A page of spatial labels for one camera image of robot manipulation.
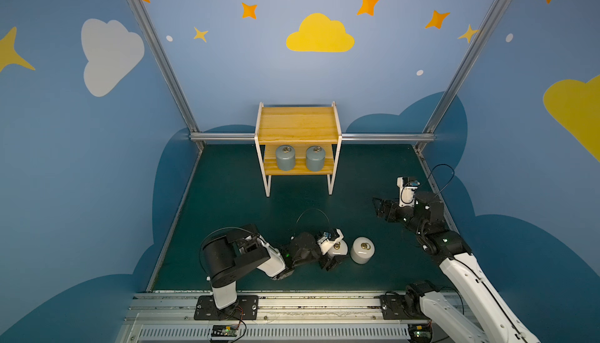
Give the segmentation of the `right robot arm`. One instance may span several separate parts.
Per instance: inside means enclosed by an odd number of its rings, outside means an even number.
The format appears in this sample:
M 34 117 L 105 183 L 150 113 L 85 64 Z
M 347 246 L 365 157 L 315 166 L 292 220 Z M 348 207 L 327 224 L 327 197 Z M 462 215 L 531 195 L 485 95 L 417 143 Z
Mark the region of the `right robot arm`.
M 432 192 L 412 198 L 372 199 L 375 213 L 389 223 L 400 223 L 416 236 L 426 254 L 452 282 L 475 322 L 452 306 L 440 288 L 429 281 L 407 285 L 401 300 L 404 314 L 437 324 L 455 342 L 537 342 L 496 291 L 462 236 L 450 229 L 444 203 Z

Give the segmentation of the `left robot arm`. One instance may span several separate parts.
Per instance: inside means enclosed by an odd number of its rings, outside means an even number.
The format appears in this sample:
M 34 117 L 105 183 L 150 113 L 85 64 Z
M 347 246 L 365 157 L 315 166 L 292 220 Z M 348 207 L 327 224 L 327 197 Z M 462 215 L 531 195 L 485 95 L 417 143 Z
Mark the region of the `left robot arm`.
M 198 256 L 214 305 L 225 310 L 237 302 L 237 282 L 254 270 L 276 281 L 311 263 L 331 271 L 348 258 L 348 246 L 342 231 L 334 229 L 316 235 L 301 232 L 292 235 L 287 245 L 276 247 L 265 240 L 256 225 L 248 224 L 211 233 L 202 241 Z

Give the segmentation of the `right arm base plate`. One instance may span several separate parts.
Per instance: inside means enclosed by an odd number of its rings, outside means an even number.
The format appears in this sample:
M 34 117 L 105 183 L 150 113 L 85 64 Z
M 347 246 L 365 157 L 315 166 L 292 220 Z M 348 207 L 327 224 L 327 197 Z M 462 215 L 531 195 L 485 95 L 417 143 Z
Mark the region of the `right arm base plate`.
M 427 317 L 406 303 L 404 295 L 386 293 L 379 297 L 381 313 L 386 321 L 426 320 Z

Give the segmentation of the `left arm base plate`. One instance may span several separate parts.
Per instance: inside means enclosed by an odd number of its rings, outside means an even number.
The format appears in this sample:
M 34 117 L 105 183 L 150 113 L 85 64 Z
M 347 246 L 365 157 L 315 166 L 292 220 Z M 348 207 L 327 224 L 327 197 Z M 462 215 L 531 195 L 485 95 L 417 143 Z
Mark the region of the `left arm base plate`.
M 195 321 L 255 321 L 259 308 L 259 296 L 239 296 L 222 310 L 217 308 L 213 296 L 199 296 L 195 306 Z

